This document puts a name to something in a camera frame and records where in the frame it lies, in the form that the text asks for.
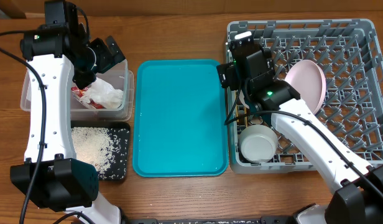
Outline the teal plastic serving tray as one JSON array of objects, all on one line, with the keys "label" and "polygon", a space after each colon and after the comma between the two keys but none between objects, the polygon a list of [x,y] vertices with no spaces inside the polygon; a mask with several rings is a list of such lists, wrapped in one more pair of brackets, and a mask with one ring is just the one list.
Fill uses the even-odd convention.
[{"label": "teal plastic serving tray", "polygon": [[132,166],[141,177],[221,175],[226,100],[213,59],[149,60],[137,71]]}]

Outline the red snack wrapper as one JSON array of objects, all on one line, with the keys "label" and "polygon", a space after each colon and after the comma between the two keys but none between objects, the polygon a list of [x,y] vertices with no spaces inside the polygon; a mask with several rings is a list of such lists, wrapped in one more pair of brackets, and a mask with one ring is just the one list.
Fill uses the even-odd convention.
[{"label": "red snack wrapper", "polygon": [[84,89],[79,89],[77,86],[74,86],[74,87],[71,87],[71,92],[74,96],[74,98],[77,99],[77,101],[79,103],[81,103],[83,106],[85,106],[86,108],[88,109],[104,109],[104,107],[99,104],[99,103],[95,103],[93,100],[89,100],[89,102],[87,101],[81,101],[81,97],[84,96],[85,92],[88,90],[88,87],[84,88]]}]

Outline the clear plastic bin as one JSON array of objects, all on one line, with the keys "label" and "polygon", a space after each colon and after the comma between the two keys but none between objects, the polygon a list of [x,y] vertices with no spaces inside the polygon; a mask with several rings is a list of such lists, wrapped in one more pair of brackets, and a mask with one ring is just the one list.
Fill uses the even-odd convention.
[{"label": "clear plastic bin", "polygon": [[58,114],[67,115],[70,120],[128,120],[131,117],[134,77],[128,70],[127,60],[103,74],[97,74],[97,78],[123,91],[122,105],[117,109],[94,110],[79,103],[70,90],[75,86],[72,81],[75,69],[69,59],[55,58],[50,54],[36,56],[29,64],[36,69],[47,87],[48,117]]}]

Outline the large white plate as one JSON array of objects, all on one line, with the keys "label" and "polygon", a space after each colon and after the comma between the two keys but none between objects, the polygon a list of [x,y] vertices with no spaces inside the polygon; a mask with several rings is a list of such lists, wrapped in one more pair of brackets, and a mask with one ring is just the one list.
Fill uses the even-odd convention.
[{"label": "large white plate", "polygon": [[326,93],[326,78],[322,69],[311,60],[297,62],[285,76],[285,81],[296,89],[310,111],[316,114]]}]

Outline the small white dish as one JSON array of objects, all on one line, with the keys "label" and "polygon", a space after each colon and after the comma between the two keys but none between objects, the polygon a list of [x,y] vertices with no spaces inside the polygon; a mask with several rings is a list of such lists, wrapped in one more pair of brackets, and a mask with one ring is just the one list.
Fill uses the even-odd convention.
[{"label": "small white dish", "polygon": [[250,108],[249,102],[247,101],[243,92],[241,92],[241,94],[240,94],[240,102],[244,105],[245,108],[247,108],[247,109]]}]

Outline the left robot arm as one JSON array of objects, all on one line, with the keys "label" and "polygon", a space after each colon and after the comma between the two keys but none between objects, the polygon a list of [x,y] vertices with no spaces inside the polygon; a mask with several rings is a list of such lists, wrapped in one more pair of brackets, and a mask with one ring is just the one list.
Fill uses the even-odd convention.
[{"label": "left robot arm", "polygon": [[80,12],[71,2],[47,1],[45,23],[21,40],[32,95],[30,131],[24,163],[11,167],[10,178],[39,208],[86,223],[126,223],[123,211],[99,192],[96,169],[79,161],[73,147],[71,87],[87,87],[125,59],[112,37],[90,39]]}]

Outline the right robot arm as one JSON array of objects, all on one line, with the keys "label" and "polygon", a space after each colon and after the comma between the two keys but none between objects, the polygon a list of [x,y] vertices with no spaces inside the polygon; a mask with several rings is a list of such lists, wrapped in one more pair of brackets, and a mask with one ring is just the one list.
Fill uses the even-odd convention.
[{"label": "right robot arm", "polygon": [[311,204],[287,217],[286,223],[383,223],[383,165],[372,166],[347,148],[312,113],[299,92],[275,80],[270,51],[252,34],[238,34],[227,43],[232,62],[218,65],[223,88],[243,94],[248,116],[260,116],[267,126],[294,143],[312,163],[332,193],[327,206]]}]

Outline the grey shallow bowl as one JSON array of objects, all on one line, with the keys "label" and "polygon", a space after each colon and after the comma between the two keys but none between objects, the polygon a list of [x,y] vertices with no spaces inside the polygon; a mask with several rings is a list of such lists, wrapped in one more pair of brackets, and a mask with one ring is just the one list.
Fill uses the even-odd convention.
[{"label": "grey shallow bowl", "polygon": [[249,162],[260,163],[270,161],[277,150],[279,140],[269,127],[255,124],[248,126],[239,135],[239,149]]}]

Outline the white napkin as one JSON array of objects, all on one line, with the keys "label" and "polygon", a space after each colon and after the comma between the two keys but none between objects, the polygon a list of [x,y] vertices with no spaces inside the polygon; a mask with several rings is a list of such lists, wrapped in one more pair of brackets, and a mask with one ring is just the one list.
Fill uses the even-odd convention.
[{"label": "white napkin", "polygon": [[110,83],[97,78],[89,87],[81,91],[79,102],[87,108],[117,109],[122,105],[123,91]]}]

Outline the grey plastic dishwasher rack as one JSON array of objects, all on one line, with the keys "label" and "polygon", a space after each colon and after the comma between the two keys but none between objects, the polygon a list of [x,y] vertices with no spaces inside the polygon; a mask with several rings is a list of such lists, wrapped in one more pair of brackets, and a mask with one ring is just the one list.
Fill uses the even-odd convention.
[{"label": "grey plastic dishwasher rack", "polygon": [[355,154],[383,165],[383,55],[370,20],[234,21],[227,38],[246,31],[272,52],[278,80],[301,60],[315,62],[326,77],[316,117]]}]

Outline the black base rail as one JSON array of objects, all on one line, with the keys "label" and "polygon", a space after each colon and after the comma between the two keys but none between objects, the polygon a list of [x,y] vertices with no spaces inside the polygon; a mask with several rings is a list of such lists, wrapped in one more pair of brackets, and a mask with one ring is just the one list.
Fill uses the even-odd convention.
[{"label": "black base rail", "polygon": [[286,224],[290,216],[263,216],[258,218],[228,218],[228,219],[189,219],[189,220],[158,220],[155,218],[128,219],[128,224]]}]

